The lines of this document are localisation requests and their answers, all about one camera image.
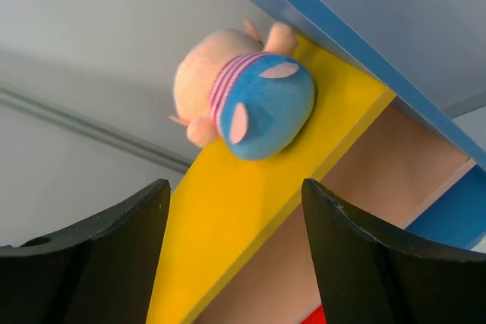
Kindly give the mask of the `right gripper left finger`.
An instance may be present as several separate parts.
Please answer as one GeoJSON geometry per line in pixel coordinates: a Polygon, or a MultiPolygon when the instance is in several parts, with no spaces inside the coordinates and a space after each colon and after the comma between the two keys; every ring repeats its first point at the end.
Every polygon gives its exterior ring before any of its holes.
{"type": "Polygon", "coordinates": [[[157,180],[19,247],[1,248],[3,323],[144,323],[170,205],[157,180]]]}

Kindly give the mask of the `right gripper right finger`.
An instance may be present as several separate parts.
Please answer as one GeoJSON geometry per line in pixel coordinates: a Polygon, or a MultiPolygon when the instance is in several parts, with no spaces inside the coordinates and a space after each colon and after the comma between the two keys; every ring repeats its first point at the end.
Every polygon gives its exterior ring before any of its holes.
{"type": "Polygon", "coordinates": [[[328,323],[483,323],[485,255],[408,233],[306,179],[311,258],[328,323]]]}

